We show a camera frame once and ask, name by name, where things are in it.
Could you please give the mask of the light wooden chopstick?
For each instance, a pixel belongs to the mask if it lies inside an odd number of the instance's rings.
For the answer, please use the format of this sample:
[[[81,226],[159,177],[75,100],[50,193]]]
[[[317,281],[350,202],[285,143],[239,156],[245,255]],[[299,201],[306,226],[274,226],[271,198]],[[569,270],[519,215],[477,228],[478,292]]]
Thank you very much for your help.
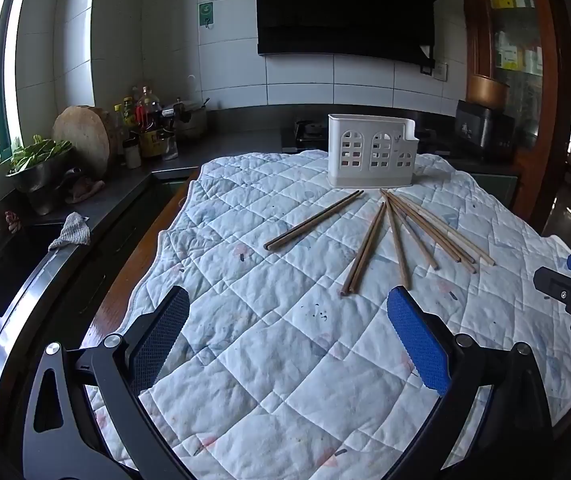
[[[398,200],[400,200],[401,203],[405,204],[406,206],[409,206],[412,210],[414,210],[418,214],[421,214],[421,216],[424,217],[425,219],[432,220],[435,224],[437,224],[440,228],[442,228],[450,237],[459,240],[459,242],[461,242],[463,245],[472,249],[473,252],[479,255],[479,257],[481,257],[481,259],[490,266],[494,266],[496,264],[496,261],[493,258],[491,258],[491,255],[489,255],[488,252],[485,252],[484,249],[480,248],[479,246],[474,244],[471,240],[460,234],[457,230],[453,229],[448,223],[446,223],[441,218],[437,217],[436,214],[433,214],[433,212],[430,212],[429,210],[423,208],[422,206],[413,203],[412,200],[407,200],[407,198],[404,198],[403,196],[396,195],[396,198],[398,198]]]

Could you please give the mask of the black range hood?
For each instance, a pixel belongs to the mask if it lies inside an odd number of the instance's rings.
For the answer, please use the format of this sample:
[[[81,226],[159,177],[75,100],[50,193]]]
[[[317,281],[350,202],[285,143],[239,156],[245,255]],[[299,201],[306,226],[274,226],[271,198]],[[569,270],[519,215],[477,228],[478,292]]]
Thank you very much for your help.
[[[256,0],[258,53],[340,54],[432,68],[437,0]]]

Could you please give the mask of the white plastic utensil holder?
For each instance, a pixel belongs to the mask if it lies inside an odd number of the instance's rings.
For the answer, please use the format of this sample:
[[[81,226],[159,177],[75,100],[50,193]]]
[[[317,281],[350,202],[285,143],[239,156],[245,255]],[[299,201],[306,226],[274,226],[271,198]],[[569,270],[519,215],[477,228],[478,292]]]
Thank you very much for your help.
[[[412,119],[330,114],[328,178],[334,188],[411,184],[419,140]]]

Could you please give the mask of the green wall sticker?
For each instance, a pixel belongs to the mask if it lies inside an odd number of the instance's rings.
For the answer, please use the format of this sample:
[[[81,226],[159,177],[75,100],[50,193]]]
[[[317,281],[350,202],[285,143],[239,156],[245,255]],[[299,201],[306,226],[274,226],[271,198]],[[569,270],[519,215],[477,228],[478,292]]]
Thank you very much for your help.
[[[198,21],[200,27],[209,28],[214,25],[214,3],[203,2],[198,6]]]

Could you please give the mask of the copper pot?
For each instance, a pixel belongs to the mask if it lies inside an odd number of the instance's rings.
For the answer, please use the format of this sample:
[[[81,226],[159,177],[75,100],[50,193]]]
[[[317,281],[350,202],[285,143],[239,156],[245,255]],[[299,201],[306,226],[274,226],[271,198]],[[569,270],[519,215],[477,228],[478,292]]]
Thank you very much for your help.
[[[473,74],[468,79],[467,101],[473,104],[504,110],[507,106],[509,86],[484,75]]]

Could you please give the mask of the oil bottle yellow label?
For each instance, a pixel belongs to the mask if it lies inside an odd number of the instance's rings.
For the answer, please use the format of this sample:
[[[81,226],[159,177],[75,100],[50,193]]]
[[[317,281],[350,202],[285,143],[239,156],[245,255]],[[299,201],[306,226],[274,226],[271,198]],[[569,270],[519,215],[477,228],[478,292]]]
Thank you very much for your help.
[[[143,86],[140,99],[136,102],[136,122],[140,131],[140,150],[144,158],[159,159],[165,154],[162,110],[157,96],[148,86]]]

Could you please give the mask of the metal bowl with greens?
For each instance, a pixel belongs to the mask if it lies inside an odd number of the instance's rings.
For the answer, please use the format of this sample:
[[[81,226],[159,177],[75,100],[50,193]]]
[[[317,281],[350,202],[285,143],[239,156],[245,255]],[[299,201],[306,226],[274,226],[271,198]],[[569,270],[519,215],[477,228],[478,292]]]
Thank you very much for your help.
[[[33,193],[62,171],[72,153],[72,143],[35,134],[32,143],[14,148],[6,177],[17,191]]]

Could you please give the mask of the white wall socket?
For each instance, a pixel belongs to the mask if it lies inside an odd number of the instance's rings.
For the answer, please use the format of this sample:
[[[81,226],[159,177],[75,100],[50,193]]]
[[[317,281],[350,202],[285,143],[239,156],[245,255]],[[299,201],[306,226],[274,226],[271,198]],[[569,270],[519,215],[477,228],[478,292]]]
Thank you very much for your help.
[[[438,81],[446,82],[448,80],[448,64],[445,62],[436,62],[432,77]]]

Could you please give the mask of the small white jar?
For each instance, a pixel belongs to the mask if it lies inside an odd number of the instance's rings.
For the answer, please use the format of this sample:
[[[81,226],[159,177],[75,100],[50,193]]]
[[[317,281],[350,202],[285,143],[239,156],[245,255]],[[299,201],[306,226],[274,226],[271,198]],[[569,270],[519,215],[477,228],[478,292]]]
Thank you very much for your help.
[[[128,169],[140,168],[142,165],[139,142],[136,139],[124,141],[125,162]]]

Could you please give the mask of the metal cooking pot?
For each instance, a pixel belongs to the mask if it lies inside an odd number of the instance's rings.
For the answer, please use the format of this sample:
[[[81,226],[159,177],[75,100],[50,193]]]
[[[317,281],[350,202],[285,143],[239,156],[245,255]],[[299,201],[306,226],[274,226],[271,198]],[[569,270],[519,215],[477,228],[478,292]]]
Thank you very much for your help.
[[[206,127],[207,103],[205,101],[178,100],[162,110],[162,116],[174,131],[182,136],[198,136]]]

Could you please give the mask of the white quilted cloth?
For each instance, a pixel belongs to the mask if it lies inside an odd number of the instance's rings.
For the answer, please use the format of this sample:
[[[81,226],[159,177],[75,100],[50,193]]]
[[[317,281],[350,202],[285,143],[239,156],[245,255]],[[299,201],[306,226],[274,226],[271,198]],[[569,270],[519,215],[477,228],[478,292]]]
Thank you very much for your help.
[[[366,192],[277,252],[266,243],[343,197],[322,151],[250,153],[206,162],[186,203],[160,232],[124,324],[153,311],[172,286],[190,314],[144,408],[201,479],[378,479],[437,401],[386,314],[399,282],[383,231],[354,295],[341,293],[381,204]],[[420,236],[400,238],[411,296],[453,333],[484,347],[529,344],[551,417],[571,409],[570,315],[537,290],[542,266],[564,271],[569,248],[542,237],[465,172],[436,155],[415,161],[401,195],[488,252],[472,274]]]

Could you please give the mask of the black rice cooker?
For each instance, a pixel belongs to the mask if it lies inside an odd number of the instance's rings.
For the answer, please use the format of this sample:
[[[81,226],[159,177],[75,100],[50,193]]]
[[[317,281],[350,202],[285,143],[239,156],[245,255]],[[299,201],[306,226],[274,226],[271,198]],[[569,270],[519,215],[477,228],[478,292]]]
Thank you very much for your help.
[[[459,101],[455,116],[455,133],[484,151],[509,150],[513,145],[514,118],[503,110]]]

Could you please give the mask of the grey dish rag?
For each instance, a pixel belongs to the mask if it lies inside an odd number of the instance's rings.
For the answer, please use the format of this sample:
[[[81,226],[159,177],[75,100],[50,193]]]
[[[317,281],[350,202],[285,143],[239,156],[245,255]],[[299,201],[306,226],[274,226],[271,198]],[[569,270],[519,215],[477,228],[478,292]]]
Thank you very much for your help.
[[[72,212],[66,217],[60,235],[49,245],[48,251],[54,252],[70,245],[89,246],[90,242],[91,231],[87,221],[78,212]]]

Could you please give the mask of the wooden glass cabinet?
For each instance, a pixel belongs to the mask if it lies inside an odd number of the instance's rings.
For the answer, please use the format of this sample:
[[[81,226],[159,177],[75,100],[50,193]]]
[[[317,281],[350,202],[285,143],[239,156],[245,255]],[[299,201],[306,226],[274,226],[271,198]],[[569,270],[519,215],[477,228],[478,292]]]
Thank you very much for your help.
[[[508,88],[513,212],[542,231],[561,184],[571,128],[571,23],[564,0],[463,0],[468,72]]]

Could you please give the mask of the round wooden cutting board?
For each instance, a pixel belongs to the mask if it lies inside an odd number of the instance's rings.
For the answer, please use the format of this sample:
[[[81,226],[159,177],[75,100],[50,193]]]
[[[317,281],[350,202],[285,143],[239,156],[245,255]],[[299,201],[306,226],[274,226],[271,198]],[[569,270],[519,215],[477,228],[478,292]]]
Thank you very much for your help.
[[[55,119],[52,139],[72,143],[79,156],[99,176],[107,172],[116,150],[110,116],[102,108],[89,105],[66,107]]]

